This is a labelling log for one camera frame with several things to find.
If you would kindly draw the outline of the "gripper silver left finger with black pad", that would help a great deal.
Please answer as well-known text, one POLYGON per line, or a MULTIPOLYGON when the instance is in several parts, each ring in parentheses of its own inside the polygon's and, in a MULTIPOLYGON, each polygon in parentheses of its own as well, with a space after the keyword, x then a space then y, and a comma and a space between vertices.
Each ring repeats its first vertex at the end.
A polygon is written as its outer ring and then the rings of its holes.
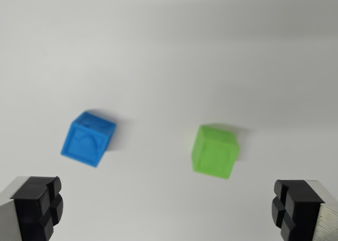
POLYGON ((18 176, 1 191, 1 240, 50 240, 63 214, 59 177, 18 176))

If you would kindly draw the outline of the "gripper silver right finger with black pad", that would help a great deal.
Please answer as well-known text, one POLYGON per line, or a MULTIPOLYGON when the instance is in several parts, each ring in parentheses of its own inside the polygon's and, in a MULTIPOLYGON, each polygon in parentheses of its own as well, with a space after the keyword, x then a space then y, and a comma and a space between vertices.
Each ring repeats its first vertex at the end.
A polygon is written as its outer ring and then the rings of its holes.
POLYGON ((271 204, 283 240, 337 240, 337 199, 317 180, 276 180, 271 204))

